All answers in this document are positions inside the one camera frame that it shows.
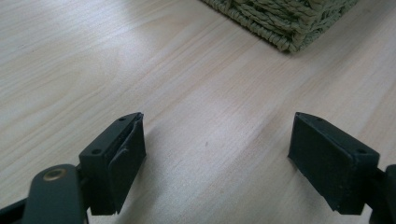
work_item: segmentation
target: wicker basket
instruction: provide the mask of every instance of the wicker basket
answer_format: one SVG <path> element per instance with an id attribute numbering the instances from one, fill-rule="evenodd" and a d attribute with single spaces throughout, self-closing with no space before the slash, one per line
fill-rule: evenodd
<path id="1" fill-rule="evenodd" d="M 202 0 L 280 50 L 296 52 L 329 29 L 358 0 Z"/>

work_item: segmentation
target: screw hole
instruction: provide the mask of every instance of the screw hole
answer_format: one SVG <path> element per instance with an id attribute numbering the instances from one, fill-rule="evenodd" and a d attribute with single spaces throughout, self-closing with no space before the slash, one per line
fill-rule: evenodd
<path id="1" fill-rule="evenodd" d="M 366 150 L 361 148 L 356 149 L 356 151 L 358 151 L 360 154 L 367 154 Z"/>
<path id="2" fill-rule="evenodd" d="M 97 155 L 97 154 L 99 154 L 99 153 L 101 153 L 102 152 L 102 149 L 94 149 L 93 151 L 92 151 L 92 154 L 93 155 Z"/>
<path id="3" fill-rule="evenodd" d="M 46 172 L 44 174 L 43 179 L 45 181 L 53 181 L 53 180 L 57 180 L 59 178 L 62 178 L 64 175 L 66 175 L 66 170 L 65 169 L 54 169 L 54 170 L 50 170 L 48 172 Z"/>

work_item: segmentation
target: black plastic part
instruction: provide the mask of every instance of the black plastic part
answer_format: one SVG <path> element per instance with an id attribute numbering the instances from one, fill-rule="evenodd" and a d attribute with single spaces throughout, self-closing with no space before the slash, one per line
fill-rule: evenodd
<path id="1" fill-rule="evenodd" d="M 396 223 L 396 165 L 391 165 L 384 173 L 377 170 L 370 180 L 367 204 L 373 209 L 371 224 Z"/>
<path id="2" fill-rule="evenodd" d="M 22 224 L 83 224 L 86 212 L 73 165 L 50 167 L 35 176 L 23 213 Z"/>
<path id="3" fill-rule="evenodd" d="M 26 199 L 11 204 L 0 210 L 0 223 L 20 224 L 23 216 Z"/>
<path id="4" fill-rule="evenodd" d="M 120 212 L 145 157 L 141 113 L 117 119 L 79 154 L 84 200 L 93 215 Z"/>
<path id="5" fill-rule="evenodd" d="M 379 154 L 328 121 L 296 113 L 289 157 L 332 210 L 359 215 Z"/>

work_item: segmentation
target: wooden table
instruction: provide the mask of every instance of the wooden table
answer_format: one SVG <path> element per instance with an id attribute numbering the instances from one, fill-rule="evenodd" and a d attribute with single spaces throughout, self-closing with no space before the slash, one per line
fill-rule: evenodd
<path id="1" fill-rule="evenodd" d="M 301 111 L 396 162 L 395 21 L 396 1 L 361 0 L 288 55 L 197 0 L 2 1 L 0 207 L 140 111 L 148 157 L 121 213 L 91 223 L 368 223 L 287 154 Z"/>

